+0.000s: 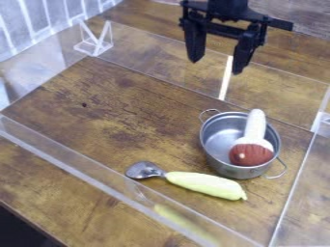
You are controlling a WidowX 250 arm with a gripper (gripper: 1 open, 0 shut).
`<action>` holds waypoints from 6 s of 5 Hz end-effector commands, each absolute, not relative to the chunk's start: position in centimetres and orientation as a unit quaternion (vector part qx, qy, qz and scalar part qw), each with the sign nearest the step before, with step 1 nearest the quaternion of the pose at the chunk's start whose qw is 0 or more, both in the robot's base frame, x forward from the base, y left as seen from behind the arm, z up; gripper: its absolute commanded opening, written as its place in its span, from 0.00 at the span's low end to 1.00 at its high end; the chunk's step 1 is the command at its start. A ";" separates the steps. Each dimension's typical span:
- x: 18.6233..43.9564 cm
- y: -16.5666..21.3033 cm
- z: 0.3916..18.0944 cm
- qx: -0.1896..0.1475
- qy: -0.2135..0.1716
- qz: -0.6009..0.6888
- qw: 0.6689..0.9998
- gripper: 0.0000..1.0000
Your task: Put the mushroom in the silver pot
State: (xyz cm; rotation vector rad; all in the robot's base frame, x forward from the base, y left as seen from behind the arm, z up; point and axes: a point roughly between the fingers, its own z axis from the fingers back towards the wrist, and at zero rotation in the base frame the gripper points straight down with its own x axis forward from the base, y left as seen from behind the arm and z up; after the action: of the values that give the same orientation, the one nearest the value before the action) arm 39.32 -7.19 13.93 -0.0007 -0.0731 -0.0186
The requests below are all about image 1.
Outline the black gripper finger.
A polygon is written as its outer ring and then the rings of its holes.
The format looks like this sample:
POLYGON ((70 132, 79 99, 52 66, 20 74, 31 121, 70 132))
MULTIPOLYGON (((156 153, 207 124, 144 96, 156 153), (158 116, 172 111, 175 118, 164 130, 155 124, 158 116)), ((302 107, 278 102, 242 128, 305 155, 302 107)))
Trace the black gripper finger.
POLYGON ((203 26, 188 19, 183 23, 188 59, 195 63, 204 55, 206 31, 203 26))
POLYGON ((233 74, 238 75, 249 66, 255 49, 263 44, 258 32, 243 32, 238 36, 238 44, 234 51, 233 74))

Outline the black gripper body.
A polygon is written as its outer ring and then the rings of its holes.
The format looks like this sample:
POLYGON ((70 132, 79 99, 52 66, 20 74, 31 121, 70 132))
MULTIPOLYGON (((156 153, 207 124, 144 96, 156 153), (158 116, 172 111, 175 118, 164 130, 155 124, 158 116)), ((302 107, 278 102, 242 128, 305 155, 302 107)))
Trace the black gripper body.
POLYGON ((251 23, 243 20, 238 22, 222 21, 207 12, 207 6, 214 5, 216 2, 222 2, 225 5, 249 6, 249 0, 182 0, 180 7, 183 8, 183 14, 179 18, 179 26, 182 29, 184 20, 188 19, 203 26, 207 34, 222 36, 230 39, 237 40, 238 36, 243 32, 258 32, 261 35, 261 40, 265 44, 269 25, 251 23))

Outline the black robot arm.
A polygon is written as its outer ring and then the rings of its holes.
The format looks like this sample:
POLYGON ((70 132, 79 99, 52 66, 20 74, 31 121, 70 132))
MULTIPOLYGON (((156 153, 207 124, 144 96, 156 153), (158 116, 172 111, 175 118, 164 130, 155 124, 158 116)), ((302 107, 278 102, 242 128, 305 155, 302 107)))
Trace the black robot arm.
POLYGON ((204 55, 206 35, 238 41, 234 50, 233 74, 247 67, 255 49, 265 44, 271 19, 247 6, 247 0, 182 0, 179 26, 184 32, 187 56, 192 63, 204 55))

